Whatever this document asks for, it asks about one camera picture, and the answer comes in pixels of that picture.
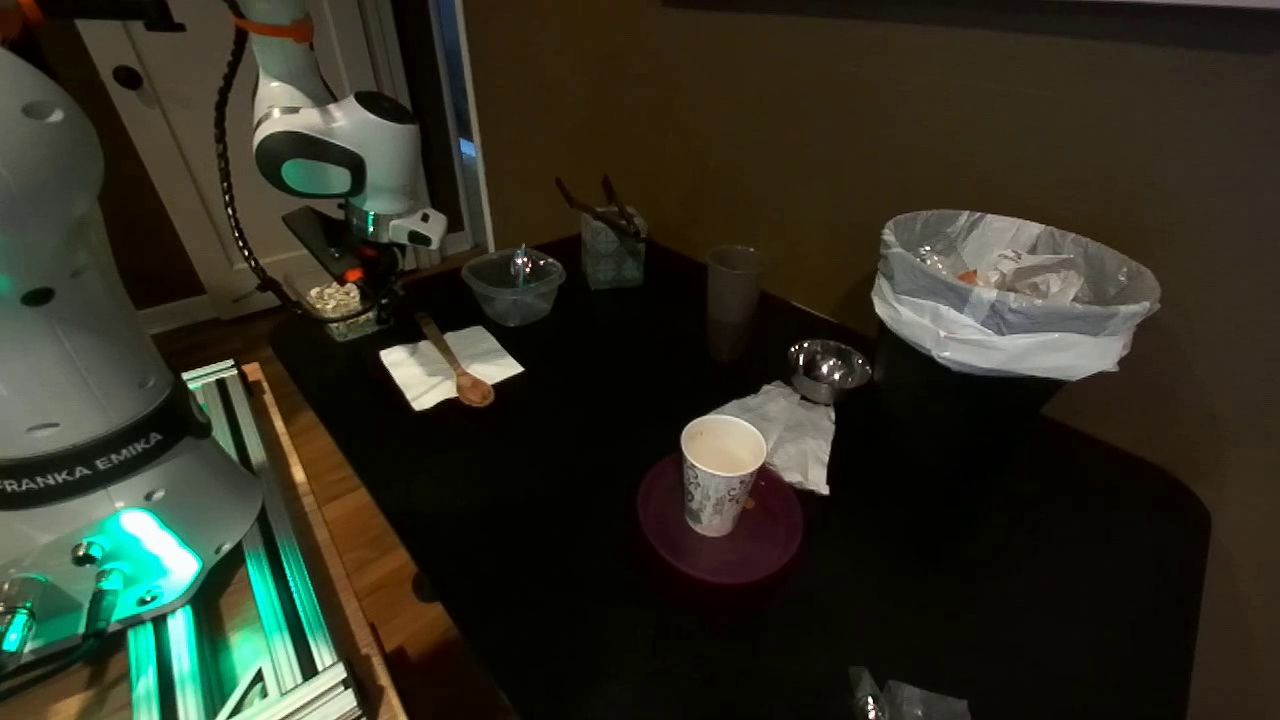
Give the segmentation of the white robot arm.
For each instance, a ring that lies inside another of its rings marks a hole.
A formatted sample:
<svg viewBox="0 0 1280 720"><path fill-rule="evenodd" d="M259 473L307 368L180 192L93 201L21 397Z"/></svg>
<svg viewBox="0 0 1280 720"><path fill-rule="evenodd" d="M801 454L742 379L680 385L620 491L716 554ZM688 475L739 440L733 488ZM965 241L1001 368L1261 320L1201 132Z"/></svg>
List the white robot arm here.
<svg viewBox="0 0 1280 720"><path fill-rule="evenodd" d="M447 216L419 190L419 119L384 94L337 96L305 0L222 0L256 62L253 161L284 198L343 210L353 257L337 281L384 295L410 254L437 254Z"/></svg>

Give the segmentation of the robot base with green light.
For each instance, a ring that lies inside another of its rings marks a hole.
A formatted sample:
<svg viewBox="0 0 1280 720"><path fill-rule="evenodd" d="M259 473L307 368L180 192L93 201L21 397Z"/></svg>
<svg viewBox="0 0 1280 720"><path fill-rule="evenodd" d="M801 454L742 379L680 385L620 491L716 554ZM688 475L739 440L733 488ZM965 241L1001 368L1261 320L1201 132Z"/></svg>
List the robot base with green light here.
<svg viewBox="0 0 1280 720"><path fill-rule="evenodd" d="M264 488L136 320L93 119L0 53L0 655L13 667L184 605Z"/></svg>

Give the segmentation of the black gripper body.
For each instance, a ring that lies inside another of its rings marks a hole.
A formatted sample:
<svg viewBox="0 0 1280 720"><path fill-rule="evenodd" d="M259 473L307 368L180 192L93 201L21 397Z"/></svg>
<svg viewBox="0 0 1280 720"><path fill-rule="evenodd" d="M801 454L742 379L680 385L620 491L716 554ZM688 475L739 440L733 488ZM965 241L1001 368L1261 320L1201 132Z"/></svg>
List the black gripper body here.
<svg viewBox="0 0 1280 720"><path fill-rule="evenodd" d="M384 233L363 233L359 219L293 210L284 227L337 285L356 285L363 301L384 301L404 276L438 260L447 216L415 210L408 216L392 216Z"/></svg>

